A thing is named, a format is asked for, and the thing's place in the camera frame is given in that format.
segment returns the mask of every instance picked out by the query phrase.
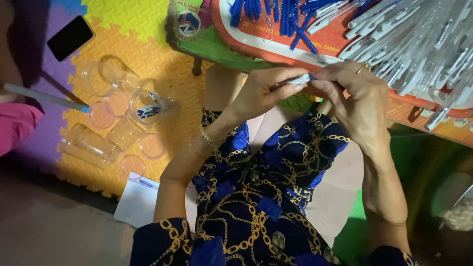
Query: stool leg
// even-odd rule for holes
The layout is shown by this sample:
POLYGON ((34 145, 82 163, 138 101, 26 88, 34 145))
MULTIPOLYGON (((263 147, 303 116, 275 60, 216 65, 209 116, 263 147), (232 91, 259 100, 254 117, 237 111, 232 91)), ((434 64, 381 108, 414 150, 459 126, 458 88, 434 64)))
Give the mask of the stool leg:
POLYGON ((202 67, 202 58, 195 56, 194 66, 192 67, 192 74, 194 74, 194 76, 199 76, 200 74, 202 74, 201 67, 202 67))

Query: woman's left hand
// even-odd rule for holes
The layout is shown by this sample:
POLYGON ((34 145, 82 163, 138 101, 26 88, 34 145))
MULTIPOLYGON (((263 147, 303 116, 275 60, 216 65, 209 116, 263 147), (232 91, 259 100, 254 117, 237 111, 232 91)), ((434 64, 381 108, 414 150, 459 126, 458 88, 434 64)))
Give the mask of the woman's left hand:
POLYGON ((224 112, 232 113, 240 123, 260 116, 275 107, 279 101, 300 92, 307 84, 286 84, 270 92, 272 86, 308 73, 303 68, 285 67, 251 71, 240 93, 224 112))

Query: purple foam mat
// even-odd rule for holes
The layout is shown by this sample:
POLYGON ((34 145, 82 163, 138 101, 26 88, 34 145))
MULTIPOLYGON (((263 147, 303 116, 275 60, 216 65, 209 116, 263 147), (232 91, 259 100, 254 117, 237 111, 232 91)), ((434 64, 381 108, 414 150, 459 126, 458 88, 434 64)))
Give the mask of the purple foam mat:
MULTIPOLYGON (((16 58, 18 67, 24 77, 25 85, 28 86, 27 78, 33 80, 30 86, 31 89, 61 98, 66 98, 65 94, 72 92, 73 85, 69 84, 68 80, 70 75, 75 75, 76 67, 72 65, 70 58, 58 62, 46 45, 46 42, 76 16, 83 15, 84 6, 80 5, 80 1, 75 2, 78 4, 77 10, 71 9, 70 6, 66 6, 68 8, 66 10, 66 7, 61 3, 48 6, 48 15, 45 17, 47 23, 45 29, 43 29, 44 33, 43 36, 38 37, 41 39, 40 46, 42 46, 43 52, 40 60, 41 70, 37 72, 36 76, 32 78, 29 77, 30 72, 34 72, 35 70, 32 69, 28 72, 28 67, 21 67, 22 65, 28 64, 25 62, 18 63, 18 59, 16 58)), ((27 13, 29 12, 28 10, 31 9, 33 9, 32 6, 29 6, 29 8, 23 9, 23 11, 27 13)), ((28 14, 21 14, 21 7, 16 7, 16 12, 17 15, 28 16, 28 14)), ((41 25, 41 23, 35 23, 34 21, 29 22, 31 27, 41 25)), ((67 121, 62 118, 62 113, 64 110, 68 111, 69 109, 50 103, 42 103, 41 107, 45 116, 38 122, 32 135, 17 147, 13 153, 25 165, 38 167, 41 172, 51 174, 55 173, 56 161, 61 158, 61 154, 57 152, 57 144, 61 139, 60 130, 62 127, 67 128, 67 121)))

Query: woman's right hand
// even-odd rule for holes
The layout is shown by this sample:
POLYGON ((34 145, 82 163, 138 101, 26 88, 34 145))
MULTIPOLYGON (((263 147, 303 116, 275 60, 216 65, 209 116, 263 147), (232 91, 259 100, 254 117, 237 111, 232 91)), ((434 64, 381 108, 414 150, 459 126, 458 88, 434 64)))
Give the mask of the woman's right hand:
POLYGON ((327 95, 335 117, 350 138, 362 150, 370 152, 380 145, 389 145, 386 128, 387 83, 366 69, 358 75, 362 64, 344 62, 328 65, 312 75, 312 85, 327 95), (345 98, 344 89, 350 94, 345 98))

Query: yellow foam mat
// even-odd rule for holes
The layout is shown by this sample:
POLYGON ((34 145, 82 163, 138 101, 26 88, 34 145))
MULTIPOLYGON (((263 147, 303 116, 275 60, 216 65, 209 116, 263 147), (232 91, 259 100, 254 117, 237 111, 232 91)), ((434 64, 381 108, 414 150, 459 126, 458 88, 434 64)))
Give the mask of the yellow foam mat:
MULTIPOLYGON (((148 37, 148 41, 143 42, 138 39, 140 34, 133 30, 124 35, 121 26, 110 23, 108 29, 102 27, 102 24, 100 19, 91 17, 96 37, 81 50, 79 57, 72 59, 72 63, 77 66, 77 73, 74 77, 70 76, 69 82, 74 85, 73 93, 87 104, 100 100, 85 91, 79 73, 88 62, 103 61, 116 68, 132 70, 143 79, 144 89, 154 90, 159 95, 171 97, 180 103, 180 113, 175 119, 168 119, 153 127, 153 132, 165 138, 168 155, 159 160, 147 160, 141 154, 138 142, 125 152, 125 155, 135 154, 141 157, 147 166, 145 176, 159 181, 161 173, 180 145, 196 134, 201 120, 204 75, 193 76, 193 58, 175 52, 169 46, 162 47, 155 38, 148 37)), ((210 64, 204 62, 203 70, 208 66, 210 64)), ((64 112, 63 118, 68 120, 68 128, 76 123, 90 127, 86 115, 80 111, 64 112)), ((110 129, 93 130, 105 137, 110 129)), ((68 129, 62 129, 61 135, 67 131, 68 129)), ((63 154, 57 163, 58 177, 78 186, 87 186, 92 191, 103 191, 102 194, 107 197, 121 195, 126 181, 118 168, 120 159, 102 170, 63 154)))
POLYGON ((128 35, 129 29, 138 32, 139 40, 147 42, 148 36, 155 38, 160 47, 166 46, 164 20, 168 0, 82 0, 87 5, 85 17, 91 21, 98 17, 101 26, 110 29, 110 23, 121 25, 120 32, 128 35))

